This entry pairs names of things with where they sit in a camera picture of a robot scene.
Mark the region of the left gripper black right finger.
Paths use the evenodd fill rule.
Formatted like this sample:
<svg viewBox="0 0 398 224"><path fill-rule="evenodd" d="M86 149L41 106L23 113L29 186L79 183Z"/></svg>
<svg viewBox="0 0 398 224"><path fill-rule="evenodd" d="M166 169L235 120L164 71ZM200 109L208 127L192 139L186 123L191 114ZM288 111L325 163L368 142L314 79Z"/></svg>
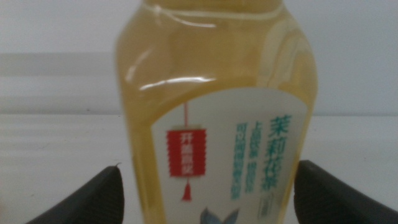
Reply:
<svg viewBox="0 0 398 224"><path fill-rule="evenodd" d="M337 179L311 161L300 161L294 209L303 224L397 224L393 210Z"/></svg>

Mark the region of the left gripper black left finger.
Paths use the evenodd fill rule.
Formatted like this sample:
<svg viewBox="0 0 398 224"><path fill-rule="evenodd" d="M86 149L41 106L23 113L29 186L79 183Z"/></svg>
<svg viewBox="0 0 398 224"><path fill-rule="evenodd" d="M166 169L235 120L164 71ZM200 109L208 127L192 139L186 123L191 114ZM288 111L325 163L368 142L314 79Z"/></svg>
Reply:
<svg viewBox="0 0 398 224"><path fill-rule="evenodd" d="M118 166L108 166L28 224L122 224L124 189Z"/></svg>

